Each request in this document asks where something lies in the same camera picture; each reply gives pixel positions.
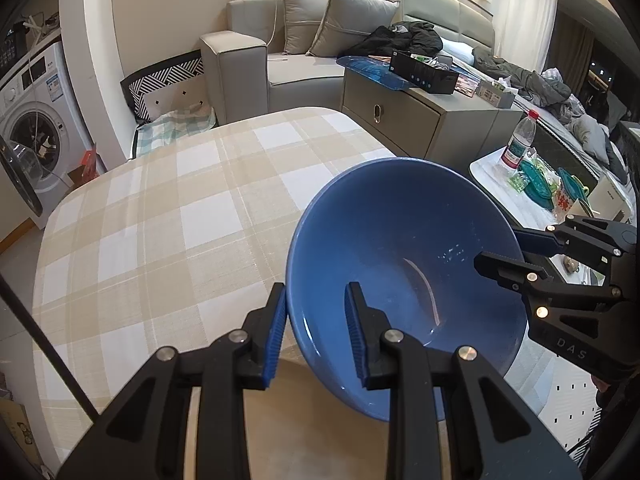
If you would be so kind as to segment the person's right hand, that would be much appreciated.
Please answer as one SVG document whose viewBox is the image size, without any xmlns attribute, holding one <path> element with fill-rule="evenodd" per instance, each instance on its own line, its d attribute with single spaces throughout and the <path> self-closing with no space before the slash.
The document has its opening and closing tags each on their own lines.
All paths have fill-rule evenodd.
<svg viewBox="0 0 640 480">
<path fill-rule="evenodd" d="M 593 385 L 596 386 L 600 393 L 606 393 L 608 389 L 611 388 L 611 386 L 607 382 L 604 382 L 596 376 L 591 376 L 591 380 L 593 382 Z"/>
</svg>

